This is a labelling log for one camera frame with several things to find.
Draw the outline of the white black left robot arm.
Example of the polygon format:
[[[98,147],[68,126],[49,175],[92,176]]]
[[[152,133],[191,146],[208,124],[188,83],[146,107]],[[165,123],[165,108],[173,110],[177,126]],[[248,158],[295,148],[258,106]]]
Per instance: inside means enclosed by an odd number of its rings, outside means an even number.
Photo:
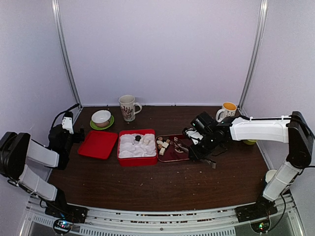
[[[28,163],[32,161],[49,169],[64,170],[73,144],[85,139],[84,129],[74,132],[57,125],[51,128],[48,138],[46,147],[33,140],[29,133],[6,132],[0,141],[0,174],[11,185],[39,197],[46,204],[47,215],[83,223],[88,210],[69,204],[64,191],[45,181]]]

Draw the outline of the metal serving tongs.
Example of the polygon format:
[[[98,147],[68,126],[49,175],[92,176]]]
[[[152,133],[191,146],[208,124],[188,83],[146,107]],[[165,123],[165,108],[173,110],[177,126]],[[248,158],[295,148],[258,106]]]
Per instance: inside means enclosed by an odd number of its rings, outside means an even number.
[[[188,146],[183,143],[180,139],[174,138],[174,140],[170,141],[170,144],[174,147],[175,150],[180,150],[184,152],[189,160],[191,161],[201,161],[209,164],[213,169],[216,169],[217,163],[209,157],[209,153],[204,151],[200,151],[198,146],[191,145]]]

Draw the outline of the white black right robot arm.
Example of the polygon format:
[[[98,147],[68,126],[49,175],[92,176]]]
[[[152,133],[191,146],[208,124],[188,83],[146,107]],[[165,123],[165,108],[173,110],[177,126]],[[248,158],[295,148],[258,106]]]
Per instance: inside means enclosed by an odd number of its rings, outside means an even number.
[[[213,150],[227,140],[275,141],[289,145],[289,154],[267,183],[254,204],[235,209],[240,222],[277,213],[275,200],[285,192],[302,171],[310,166],[315,135],[299,111],[278,118],[226,117],[214,120],[202,112],[185,128],[183,134],[192,140],[189,158],[207,159]]]

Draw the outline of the red tin lid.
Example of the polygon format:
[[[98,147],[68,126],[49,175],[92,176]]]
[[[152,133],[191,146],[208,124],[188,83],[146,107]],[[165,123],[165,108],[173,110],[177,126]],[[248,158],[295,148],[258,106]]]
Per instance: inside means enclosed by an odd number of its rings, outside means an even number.
[[[109,158],[117,139],[117,133],[92,130],[85,137],[77,153],[85,157],[106,160]]]

